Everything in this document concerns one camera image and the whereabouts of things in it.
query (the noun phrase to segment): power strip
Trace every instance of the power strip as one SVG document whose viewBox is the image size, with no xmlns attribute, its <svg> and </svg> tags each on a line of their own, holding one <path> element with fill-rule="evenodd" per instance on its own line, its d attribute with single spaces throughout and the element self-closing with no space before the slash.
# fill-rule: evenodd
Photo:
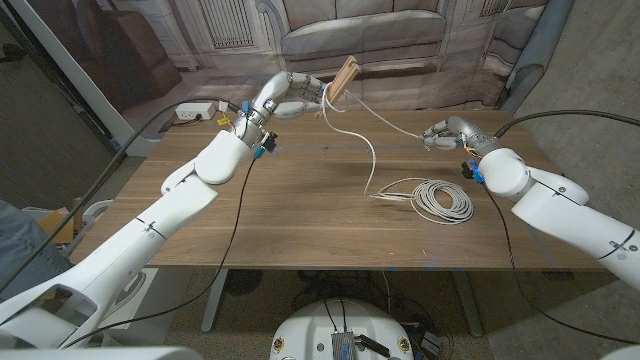
<svg viewBox="0 0 640 360">
<path fill-rule="evenodd" d="M 216 113 L 213 103 L 184 103 L 176 108 L 180 120 L 193 120 L 200 115 L 202 120 L 211 120 Z"/>
</svg>

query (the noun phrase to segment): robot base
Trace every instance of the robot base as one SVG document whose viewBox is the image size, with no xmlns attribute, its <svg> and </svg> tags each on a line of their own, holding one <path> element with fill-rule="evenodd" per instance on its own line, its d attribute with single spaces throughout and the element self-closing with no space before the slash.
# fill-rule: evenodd
<svg viewBox="0 0 640 360">
<path fill-rule="evenodd" d="M 327 300 L 327 307 L 325 307 L 324 301 L 318 301 L 291 315 L 276 331 L 269 359 L 333 360 L 331 338 L 331 335 L 335 333 L 331 322 L 333 319 L 339 333 L 344 332 L 344 322 L 346 321 L 347 332 L 353 332 L 355 336 L 365 335 L 387 347 L 391 359 L 413 360 L 411 347 L 409 346 L 406 351 L 400 347 L 401 344 L 404 346 L 409 344 L 407 333 L 391 316 L 377 307 L 359 300 L 343 299 L 343 302 L 346 316 L 343 316 L 340 299 Z M 362 347 L 355 353 L 358 360 L 383 358 L 381 355 Z"/>
</svg>

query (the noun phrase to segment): black wire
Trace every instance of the black wire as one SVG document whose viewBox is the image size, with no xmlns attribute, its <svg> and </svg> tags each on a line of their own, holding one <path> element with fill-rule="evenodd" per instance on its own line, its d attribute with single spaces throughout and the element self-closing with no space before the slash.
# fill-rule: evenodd
<svg viewBox="0 0 640 360">
<path fill-rule="evenodd" d="M 335 330 L 336 332 L 338 332 L 338 327 L 336 326 L 336 323 L 333 322 L 333 318 L 331 317 L 331 313 L 329 312 L 329 306 L 327 306 L 327 299 L 322 299 L 324 301 L 324 308 L 327 309 L 327 315 L 329 315 L 329 320 L 331 320 L 331 323 L 333 324 L 333 330 Z"/>
<path fill-rule="evenodd" d="M 546 312 L 544 312 L 542 309 L 540 309 L 539 307 L 537 307 L 535 304 L 533 304 L 533 302 L 531 302 L 531 300 L 529 300 L 529 298 L 525 295 L 524 291 L 522 290 L 522 287 L 520 286 L 520 282 L 518 281 L 518 276 L 516 275 L 516 265 L 515 262 L 513 261 L 513 252 L 511 250 L 511 238 L 509 237 L 509 229 L 507 229 L 507 222 L 504 219 L 504 215 L 502 215 L 502 210 L 500 210 L 500 207 L 498 206 L 498 203 L 496 203 L 496 200 L 493 198 L 493 195 L 491 195 L 491 192 L 489 191 L 489 189 L 487 188 L 486 185 L 483 184 L 484 190 L 487 192 L 487 194 L 489 195 L 489 198 L 491 198 L 491 201 L 493 202 L 493 205 L 496 206 L 496 209 L 498 209 L 498 213 L 500 214 L 500 219 L 502 219 L 502 225 L 504 226 L 504 233 L 507 237 L 507 246 L 509 247 L 509 258 L 511 260 L 511 270 L 513 271 L 513 277 L 516 280 L 516 285 L 518 286 L 518 290 L 520 291 L 520 295 L 522 295 L 522 297 L 529 303 L 529 305 L 534 308 L 536 311 L 538 311 L 540 314 L 544 315 L 547 319 L 560 324 L 562 326 L 568 327 L 569 329 L 573 329 L 575 331 L 579 331 L 581 333 L 587 334 L 587 335 L 591 335 L 591 336 L 595 336 L 595 337 L 599 337 L 602 339 L 606 339 L 606 340 L 611 340 L 611 341 L 617 341 L 617 342 L 621 342 L 624 344 L 630 344 L 630 345 L 640 345 L 640 343 L 635 342 L 635 341 L 631 341 L 631 340 L 625 340 L 625 339 L 619 339 L 613 336 L 608 336 L 608 335 L 602 335 L 602 334 L 598 334 L 589 330 L 584 330 L 581 329 L 579 327 L 575 327 L 573 325 L 567 324 L 565 322 L 562 322 L 554 317 L 552 317 L 551 315 L 547 314 Z"/>
<path fill-rule="evenodd" d="M 418 351 L 420 351 L 420 353 L 422 354 L 422 358 L 429 360 L 429 358 L 427 357 L 427 354 L 424 353 L 424 351 L 422 351 L 422 346 L 420 346 L 411 335 L 407 334 L 407 336 L 409 337 L 409 340 L 413 343 L 413 345 L 415 345 L 416 349 L 418 349 Z"/>
<path fill-rule="evenodd" d="M 196 295 L 194 298 L 185 301 L 184 303 L 174 306 L 169 310 L 165 310 L 165 311 L 161 311 L 161 312 L 157 312 L 155 314 L 151 314 L 151 315 L 146 315 L 146 316 L 140 316 L 137 318 L 133 318 L 130 320 L 124 320 L 124 321 L 120 321 L 111 325 L 107 325 L 107 326 L 103 326 L 99 329 L 96 329 L 86 335 L 83 335 L 77 339 L 75 339 L 74 341 L 70 342 L 69 344 L 65 345 L 63 348 L 68 348 L 88 337 L 91 337 L 99 332 L 102 332 L 104 330 L 110 329 L 114 326 L 120 326 L 123 324 L 128 324 L 128 323 L 132 323 L 132 322 L 136 322 L 136 321 L 141 321 L 141 320 L 146 320 L 146 319 L 150 319 L 153 317 L 157 317 L 157 316 L 161 316 L 161 315 L 165 315 L 168 314 L 170 312 L 176 311 L 182 307 L 185 307 L 189 304 L 191 304 L 192 302 L 196 301 L 198 298 L 200 298 L 202 295 L 204 295 L 209 289 L 211 289 L 211 286 L 213 286 L 213 283 L 216 281 L 216 279 L 218 278 L 218 275 L 220 274 L 220 271 L 222 270 L 222 265 L 224 264 L 224 260 L 227 258 L 227 254 L 229 254 L 229 250 L 231 249 L 231 243 L 233 243 L 233 238 L 236 235 L 236 231 L 238 230 L 238 222 L 240 220 L 240 210 L 242 209 L 242 197 L 244 195 L 244 189 L 247 186 L 247 180 L 249 180 L 249 174 L 251 173 L 251 169 L 253 168 L 253 164 L 256 162 L 256 158 L 253 158 L 253 160 L 251 161 L 251 165 L 249 165 L 249 170 L 247 170 L 247 175 L 244 178 L 244 183 L 242 184 L 242 190 L 240 190 L 240 201 L 238 202 L 238 214 L 236 215 L 236 223 L 233 226 L 233 232 L 231 233 L 231 238 L 229 239 L 229 244 L 227 245 L 227 250 L 225 250 L 224 255 L 222 256 L 222 260 L 220 261 L 220 265 L 218 266 L 218 269 L 216 270 L 216 274 L 213 276 L 213 280 L 211 280 L 211 282 L 209 283 L 209 285 L 207 285 L 204 290 L 202 290 L 201 293 L 199 293 L 198 295 Z"/>
<path fill-rule="evenodd" d="M 447 325 L 442 325 L 442 326 L 444 326 L 444 328 L 447 329 L 447 331 L 451 335 L 451 337 L 447 335 L 447 339 L 449 340 L 449 346 L 451 347 L 451 349 L 449 350 L 449 357 L 447 359 L 451 360 L 451 358 L 453 357 L 453 350 L 455 349 L 455 343 L 453 342 L 453 333 L 451 332 L 451 329 L 449 329 Z"/>
<path fill-rule="evenodd" d="M 340 303 L 342 304 L 342 319 L 344 319 L 344 332 L 347 332 L 347 313 L 344 311 L 344 301 L 342 301 L 342 297 L 339 297 Z"/>
<path fill-rule="evenodd" d="M 211 116 L 211 118 L 213 118 L 216 113 L 218 112 L 218 110 L 215 110 L 213 115 Z M 193 126 L 197 123 L 199 123 L 202 120 L 202 115 L 201 114 L 197 114 L 195 118 L 191 119 L 191 120 L 186 120 L 186 121 L 178 121 L 178 122 L 174 122 L 173 124 L 171 124 L 171 126 L 176 126 L 176 127 L 187 127 L 187 126 Z"/>
<path fill-rule="evenodd" d="M 35 248 L 31 252 L 31 254 L 29 254 L 29 256 L 20 264 L 20 266 L 18 266 L 16 270 L 14 270 L 11 273 L 11 275 L 7 277 L 7 279 L 0 286 L 0 293 L 2 293 L 7 288 L 7 286 L 9 286 L 9 284 L 11 284 L 11 282 L 15 280 L 16 277 L 18 277 L 18 275 L 22 272 L 22 270 L 24 270 L 27 267 L 27 265 L 29 265 L 29 263 L 31 263 L 31 261 L 33 261 L 33 259 L 35 259 L 35 257 L 38 256 L 40 252 L 42 252 L 42 250 L 44 250 L 47 244 L 51 242 L 51 240 L 56 235 L 58 235 L 60 230 L 62 230 L 62 228 L 69 222 L 69 220 L 73 218 L 73 216 L 78 212 L 78 210 L 80 210 L 80 208 L 84 206 L 87 203 L 87 201 L 89 201 L 89 199 L 96 193 L 96 191 L 98 191 L 100 186 L 102 186 L 102 184 L 111 175 L 111 172 L 114 166 L 118 163 L 120 158 L 124 155 L 125 151 L 127 151 L 129 146 L 131 146 L 131 144 L 136 140 L 136 138 L 138 138 L 138 136 L 142 133 L 142 131 L 146 129 L 153 122 L 153 120 L 155 120 L 162 113 L 171 109 L 174 106 L 178 106 L 186 102 L 194 102 L 194 101 L 226 101 L 228 102 L 227 100 L 224 100 L 219 97 L 210 97 L 210 96 L 193 97 L 193 98 L 180 100 L 180 101 L 174 102 L 173 104 L 167 105 L 162 109 L 158 110 L 158 112 L 153 114 L 149 119 L 147 119 L 147 121 L 140 127 L 140 129 L 138 129 L 135 133 L 133 133 L 133 135 L 131 135 L 127 139 L 127 141 L 125 141 L 125 143 L 122 144 L 122 147 L 118 150 L 118 152 L 116 152 L 116 154 L 113 156 L 113 158 L 111 159 L 107 167 L 102 171 L 100 176 L 98 176 L 96 181 L 94 181 L 94 183 L 91 185 L 89 190 L 87 190 L 87 193 L 84 194 L 84 196 L 80 199 L 80 202 L 78 202 L 78 204 L 76 204 L 76 206 L 74 206 L 73 209 L 69 211 L 69 213 L 64 217 L 64 219 L 62 219 L 62 221 L 60 221 L 60 223 L 53 229 L 53 231 L 46 237 L 46 239 L 44 239 L 42 243 L 40 243 L 40 245 L 38 245 L 38 247 Z"/>
<path fill-rule="evenodd" d="M 599 117 L 603 117 L 603 118 L 607 118 L 607 119 L 611 119 L 611 120 L 621 121 L 623 123 L 627 123 L 627 124 L 631 124 L 631 125 L 635 125 L 635 126 L 640 126 L 640 120 L 633 119 L 633 118 L 626 117 L 626 116 L 622 116 L 622 115 L 608 113 L 608 112 L 605 112 L 605 111 L 595 111 L 595 110 L 555 110 L 555 111 L 539 112 L 539 113 L 535 113 L 535 114 L 525 115 L 525 116 L 519 117 L 517 119 L 513 119 L 507 125 L 503 126 L 500 130 L 496 131 L 496 133 L 493 136 L 495 136 L 497 138 L 501 138 L 507 131 L 509 131 L 509 129 L 511 129 L 511 127 L 513 127 L 514 125 L 519 124 L 519 123 L 521 123 L 523 121 L 536 119 L 536 118 L 541 118 L 541 117 L 546 117 L 546 116 L 556 116 L 556 115 L 590 115 L 590 116 L 599 116 Z"/>
</svg>

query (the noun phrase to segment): table top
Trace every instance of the table top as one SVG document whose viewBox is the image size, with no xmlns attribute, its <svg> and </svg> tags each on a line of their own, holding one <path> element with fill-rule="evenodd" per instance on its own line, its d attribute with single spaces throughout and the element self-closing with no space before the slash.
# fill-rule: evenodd
<svg viewBox="0 0 640 360">
<path fill-rule="evenodd" d="M 499 111 L 383 111 L 382 116 L 415 134 L 451 115 L 473 121 L 487 133 L 511 119 Z M 462 177 L 463 150 L 427 151 L 371 114 L 331 113 L 341 129 L 359 132 L 373 143 L 376 172 L 369 193 L 396 180 L 424 177 L 453 182 L 470 196 L 473 218 L 458 225 L 422 219 L 409 203 L 365 198 L 371 153 L 353 136 L 331 130 L 312 115 L 272 120 L 278 134 L 275 154 L 257 160 L 247 182 L 238 231 L 227 268 L 508 270 L 504 229 L 483 187 Z M 109 236 L 156 201 L 165 178 L 194 158 L 221 130 L 217 122 L 172 128 L 129 180 L 113 204 L 72 255 L 79 262 Z M 501 139 L 529 166 L 559 172 L 523 130 Z M 233 229 L 248 164 L 227 184 L 217 186 L 216 202 L 179 230 L 151 266 L 218 266 Z M 410 192 L 417 183 L 399 186 Z M 446 195 L 438 196 L 446 204 Z M 509 228 L 516 267 L 522 270 L 602 269 L 588 255 L 528 228 L 497 198 Z"/>
</svg>

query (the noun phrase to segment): white robotic arm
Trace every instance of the white robotic arm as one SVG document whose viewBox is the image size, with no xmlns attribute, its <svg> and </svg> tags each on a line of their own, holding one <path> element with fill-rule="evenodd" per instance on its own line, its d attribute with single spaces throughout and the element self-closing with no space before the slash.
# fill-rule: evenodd
<svg viewBox="0 0 640 360">
<path fill-rule="evenodd" d="M 37 348 L 55 349 L 98 328 L 118 293 L 166 240 L 215 201 L 218 193 L 212 186 L 229 181 L 252 155 L 258 158 L 265 150 L 273 151 L 277 136 L 264 125 L 285 97 L 315 103 L 289 103 L 283 117 L 292 118 L 315 111 L 324 86 L 308 75 L 276 74 L 239 113 L 234 132 L 220 131 L 195 159 L 165 180 L 158 201 L 72 269 L 0 304 L 0 333 Z M 43 296 L 58 289 L 71 293 L 64 305 L 55 310 L 43 307 Z"/>
<path fill-rule="evenodd" d="M 587 192 L 573 181 L 525 165 L 513 150 L 465 119 L 452 116 L 427 129 L 425 146 L 472 149 L 479 158 L 466 163 L 476 181 L 515 203 L 512 212 L 534 228 L 565 241 L 640 290 L 640 233 L 588 206 Z"/>
</svg>

